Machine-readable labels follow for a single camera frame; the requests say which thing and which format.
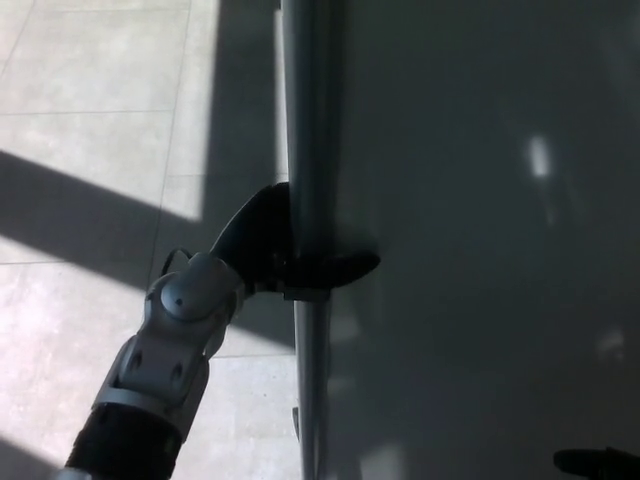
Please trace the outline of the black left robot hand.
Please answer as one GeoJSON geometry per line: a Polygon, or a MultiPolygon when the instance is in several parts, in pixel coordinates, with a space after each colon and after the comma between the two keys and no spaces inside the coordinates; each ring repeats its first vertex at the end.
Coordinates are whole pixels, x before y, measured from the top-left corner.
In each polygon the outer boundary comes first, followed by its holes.
{"type": "Polygon", "coordinates": [[[210,253],[240,276],[246,298],[270,292],[304,302],[324,302],[332,290],[358,281],[380,264],[380,257],[366,250],[296,253],[287,182],[252,196],[222,230],[210,253]]]}

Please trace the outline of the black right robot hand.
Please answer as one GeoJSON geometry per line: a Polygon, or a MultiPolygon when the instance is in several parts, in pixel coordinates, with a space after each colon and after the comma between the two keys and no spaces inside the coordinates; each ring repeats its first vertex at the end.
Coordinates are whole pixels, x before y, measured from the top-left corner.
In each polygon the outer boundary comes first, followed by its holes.
{"type": "Polygon", "coordinates": [[[560,450],[554,453],[553,463],[563,473],[586,479],[639,478],[639,457],[610,447],[560,450]]]}

